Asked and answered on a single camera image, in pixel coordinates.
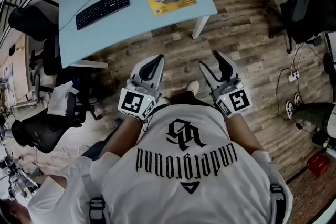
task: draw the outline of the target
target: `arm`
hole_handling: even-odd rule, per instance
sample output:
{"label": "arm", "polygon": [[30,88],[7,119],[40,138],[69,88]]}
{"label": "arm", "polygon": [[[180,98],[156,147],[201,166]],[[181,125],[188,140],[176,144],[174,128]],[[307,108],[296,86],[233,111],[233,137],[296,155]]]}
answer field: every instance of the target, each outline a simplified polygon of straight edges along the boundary
{"label": "arm", "polygon": [[100,158],[105,152],[111,152],[119,157],[122,157],[128,150],[135,146],[139,138],[141,128],[142,125],[139,120],[131,116],[126,117],[121,126],[101,151]]}
{"label": "arm", "polygon": [[264,150],[240,114],[226,118],[225,123],[231,140],[243,147],[248,154]]}
{"label": "arm", "polygon": [[31,178],[32,181],[43,184],[44,181],[47,179],[47,177],[50,177],[53,181],[55,181],[58,185],[60,185],[63,189],[67,189],[68,183],[65,177],[63,176],[54,176],[54,175],[46,175],[46,176],[37,176]]}

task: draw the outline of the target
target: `desk leg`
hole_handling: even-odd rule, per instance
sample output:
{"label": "desk leg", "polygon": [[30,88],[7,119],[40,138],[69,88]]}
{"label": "desk leg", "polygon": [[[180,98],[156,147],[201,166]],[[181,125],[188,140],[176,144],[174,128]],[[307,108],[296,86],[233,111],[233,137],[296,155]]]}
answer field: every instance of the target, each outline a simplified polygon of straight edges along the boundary
{"label": "desk leg", "polygon": [[92,67],[92,68],[108,68],[109,65],[106,62],[94,62],[88,60],[79,60],[70,65],[71,67]]}
{"label": "desk leg", "polygon": [[204,17],[200,17],[197,20],[196,26],[194,28],[194,32],[193,32],[193,39],[196,39],[200,36],[200,33],[202,32],[206,22],[208,21],[210,16],[204,16]]}

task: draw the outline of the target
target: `red object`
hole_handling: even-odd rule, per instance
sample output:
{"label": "red object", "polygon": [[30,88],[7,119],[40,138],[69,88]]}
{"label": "red object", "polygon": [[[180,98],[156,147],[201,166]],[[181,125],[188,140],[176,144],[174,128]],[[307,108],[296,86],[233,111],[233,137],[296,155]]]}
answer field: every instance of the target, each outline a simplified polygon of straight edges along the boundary
{"label": "red object", "polygon": [[313,156],[309,158],[307,161],[307,167],[309,170],[312,171],[314,175],[317,177],[324,174],[325,171],[327,171],[329,167],[329,159],[327,156],[320,152],[316,152]]}

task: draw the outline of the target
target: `person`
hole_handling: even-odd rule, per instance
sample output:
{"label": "person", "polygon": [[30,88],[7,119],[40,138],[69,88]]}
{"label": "person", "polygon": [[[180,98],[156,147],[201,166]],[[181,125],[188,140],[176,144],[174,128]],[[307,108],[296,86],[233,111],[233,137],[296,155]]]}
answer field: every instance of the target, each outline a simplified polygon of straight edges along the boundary
{"label": "person", "polygon": [[[78,197],[77,224],[90,222],[90,199],[101,194],[106,223],[272,223],[268,153],[243,117],[224,118],[198,100],[197,81],[154,108],[145,125],[127,116],[93,162]],[[286,223],[292,194],[281,175]]]}
{"label": "person", "polygon": [[0,200],[0,223],[72,224],[71,203],[77,202],[81,190],[80,177],[89,172],[92,162],[99,158],[117,128],[104,141],[94,144],[57,175],[32,178],[41,187],[29,201],[28,208],[16,201]]}
{"label": "person", "polygon": [[286,112],[289,119],[311,122],[321,131],[313,136],[319,147],[336,149],[336,105],[333,103],[304,104],[296,93],[294,103],[287,101]]}

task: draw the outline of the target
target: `white sneaker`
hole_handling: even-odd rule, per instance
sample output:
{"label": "white sneaker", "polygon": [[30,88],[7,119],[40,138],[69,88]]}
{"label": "white sneaker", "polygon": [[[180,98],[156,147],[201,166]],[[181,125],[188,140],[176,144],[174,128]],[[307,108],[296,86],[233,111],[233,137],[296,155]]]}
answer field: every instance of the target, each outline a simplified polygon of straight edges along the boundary
{"label": "white sneaker", "polygon": [[199,82],[197,80],[193,80],[188,84],[187,91],[191,91],[194,95],[197,95],[199,88]]}
{"label": "white sneaker", "polygon": [[302,105],[303,104],[303,101],[301,99],[301,96],[297,93],[295,94],[294,96],[294,105],[295,107],[297,108],[299,105]]}
{"label": "white sneaker", "polygon": [[171,105],[170,100],[169,100],[168,97],[163,96],[163,97],[161,97],[161,98],[158,100],[158,102],[157,102],[157,106],[159,106],[159,105],[163,105],[163,104]]}
{"label": "white sneaker", "polygon": [[288,118],[291,119],[293,112],[294,112],[294,106],[291,101],[287,101],[286,103],[286,112],[287,112]]}

